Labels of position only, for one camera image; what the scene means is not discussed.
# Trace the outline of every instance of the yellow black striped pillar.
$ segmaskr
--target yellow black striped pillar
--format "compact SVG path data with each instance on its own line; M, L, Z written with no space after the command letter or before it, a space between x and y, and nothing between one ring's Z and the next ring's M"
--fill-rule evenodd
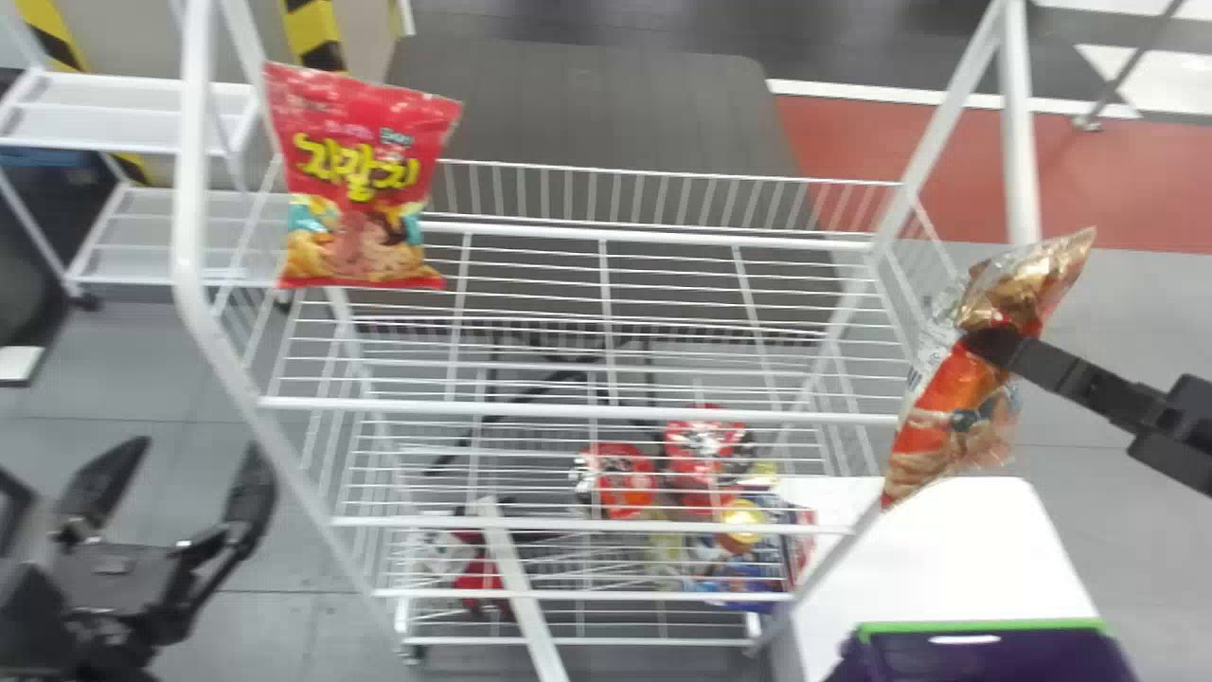
M286 42L304 67L347 73L331 0L280 0Z
M17 10L29 25L34 38L41 44L42 50L50 58L51 65L61 71L88 71L88 63L85 62L80 46L76 45L68 24L63 21L63 15L52 0L17 0ZM131 178L139 184L150 184L147 172L147 164L138 154L110 154L118 165Z

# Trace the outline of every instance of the clear plastic wrapper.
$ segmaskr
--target clear plastic wrapper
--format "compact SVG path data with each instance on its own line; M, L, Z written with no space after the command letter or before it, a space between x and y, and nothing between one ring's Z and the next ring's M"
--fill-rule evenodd
M1093 241L1087 228L1010 250L933 297L888 458L885 509L944 476L1010 458L1019 409L1011 377L968 353L962 336L993 326L1039 336Z

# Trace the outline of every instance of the gray floor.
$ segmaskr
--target gray floor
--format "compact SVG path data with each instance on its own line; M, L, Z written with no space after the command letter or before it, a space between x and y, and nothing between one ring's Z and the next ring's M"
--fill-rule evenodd
M955 245L964 258L987 246ZM1212 258L1097 251L1047 337L1127 377L1168 389L1182 373L1212 377L1200 298ZM118 540L167 543L218 514L245 426L222 409L213 379L173 309L110 302L68 322L36 386L0 391L0 464L55 494L68 474L125 437L155 440L110 528ZM1018 459L1073 561L1142 680L1206 680L1212 651L1212 502L1125 458L1126 439L1059 400L1028 391ZM739 657L578 652L578 678L764 678ZM694 667L687 667L687 660ZM205 612L195 636L156 663L165 680L415 678L378 640L331 558L290 500L270 534ZM465 660L439 653L425 677L527 678L521 652Z

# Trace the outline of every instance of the white wall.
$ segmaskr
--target white wall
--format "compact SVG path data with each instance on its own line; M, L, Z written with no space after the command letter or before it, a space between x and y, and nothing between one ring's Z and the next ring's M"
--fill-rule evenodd
M395 50L395 29L387 0L333 0L332 8L349 74L383 82Z

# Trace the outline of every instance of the metal shelf frame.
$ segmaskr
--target metal shelf frame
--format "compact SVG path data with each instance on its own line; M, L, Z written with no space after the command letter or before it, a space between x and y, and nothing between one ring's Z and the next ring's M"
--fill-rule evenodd
M181 30L179 0L165 1ZM159 223L159 241L167 246L171 189L141 187L107 153L176 154L181 137L182 81L56 71L11 1L0 2L0 35L16 45L27 61L24 73L0 97L0 145L101 151L102 160L118 179L109 201L70 263L64 263L55 252L4 168L0 168L0 197L12 208L73 300L86 299L85 285L88 282L167 285L166 257L162 264L152 265L150 274L145 267L148 258L127 259L116 271L110 268L96 276L90 276L90 270L93 260L104 256L95 246L110 229L112 218L124 217L121 206L132 197L159 193L165 206L162 214L139 217ZM207 104L210 141L206 153L223 159L245 202L241 212L247 212L253 190L245 178L244 154L262 120L261 99L247 84L213 82L208 87L213 97Z
M995 52L1010 233L1039 237L1024 0L993 0L901 182L445 161L422 225L447 291L321 287L282 315L265 280L281 258L271 182L231 235L211 222L216 2L263 91L245 1L188 0L177 306L393 642L526 644L544 681L566 680L559 646L756 653L879 518L876 436L896 424L924 297L956 273L919 194ZM307 415L302 434L286 411ZM664 477L665 509L644 520L574 502L582 447L659 460L675 419L745 423L778 491L819 514L725 525L713 502L687 517ZM782 554L761 562L781 591L701 591L681 552L728 531L811 538L811 562L795 580ZM427 558L452 548L482 566Z

